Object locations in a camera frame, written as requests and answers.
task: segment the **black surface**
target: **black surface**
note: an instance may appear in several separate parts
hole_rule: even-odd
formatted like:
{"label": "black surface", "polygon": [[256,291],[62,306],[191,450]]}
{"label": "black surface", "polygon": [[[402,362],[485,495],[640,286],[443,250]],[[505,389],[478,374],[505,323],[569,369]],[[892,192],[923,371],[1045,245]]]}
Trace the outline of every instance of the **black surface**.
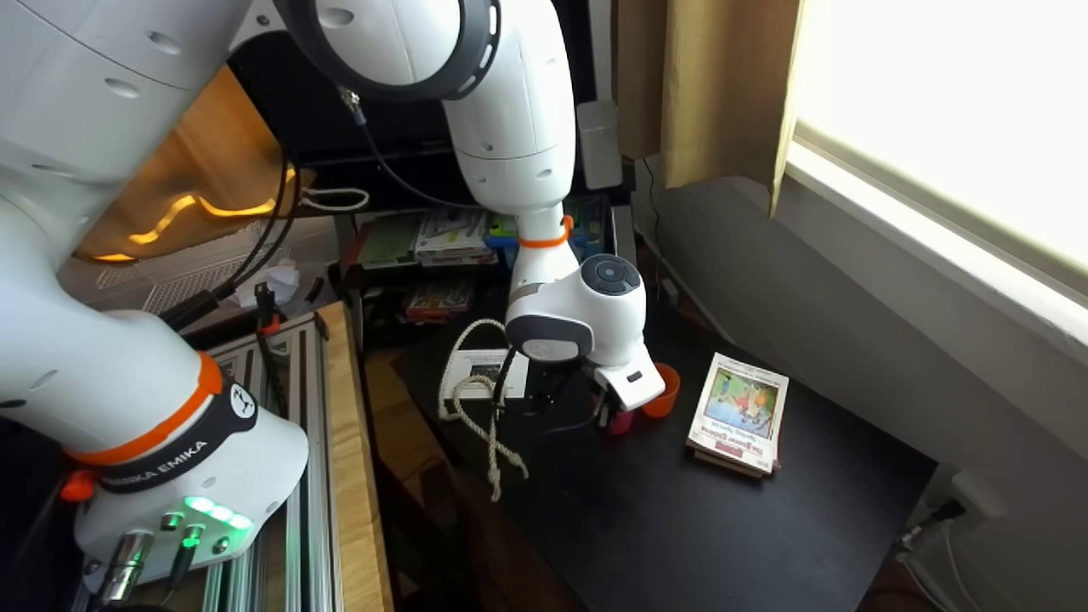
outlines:
{"label": "black surface", "polygon": [[[437,347],[449,345],[418,345],[402,363],[425,415]],[[565,430],[588,411],[583,386],[565,386],[548,415],[512,411],[532,479],[510,495],[505,513],[588,609],[857,609],[936,462],[798,380],[776,479],[682,462],[714,347],[738,355],[668,312],[653,316],[653,355],[688,380],[682,415],[653,431]]]}

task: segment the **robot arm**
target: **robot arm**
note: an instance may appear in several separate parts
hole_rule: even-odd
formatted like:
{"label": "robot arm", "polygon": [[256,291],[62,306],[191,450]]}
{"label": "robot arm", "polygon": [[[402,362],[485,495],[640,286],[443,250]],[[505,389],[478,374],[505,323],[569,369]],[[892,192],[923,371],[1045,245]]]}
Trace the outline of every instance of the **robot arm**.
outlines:
{"label": "robot arm", "polygon": [[578,267],[569,245],[560,201],[576,178],[576,97],[551,0],[276,5],[301,53],[343,89],[444,100],[477,204],[520,227],[505,311],[512,347],[529,362],[588,362],[622,408],[653,401],[662,380],[644,345],[640,271],[613,257]]}
{"label": "robot arm", "polygon": [[[105,560],[165,513],[241,556],[305,467],[305,436],[146,312],[94,312],[54,284],[136,167],[220,70],[246,0],[0,0],[0,408],[98,471],[76,537]],[[645,293],[614,258],[578,267],[560,198],[576,169],[571,74],[548,0],[276,0],[335,82],[444,100],[471,198],[512,214],[512,345],[583,359],[637,408],[662,391]],[[146,577],[177,552],[156,535]]]}

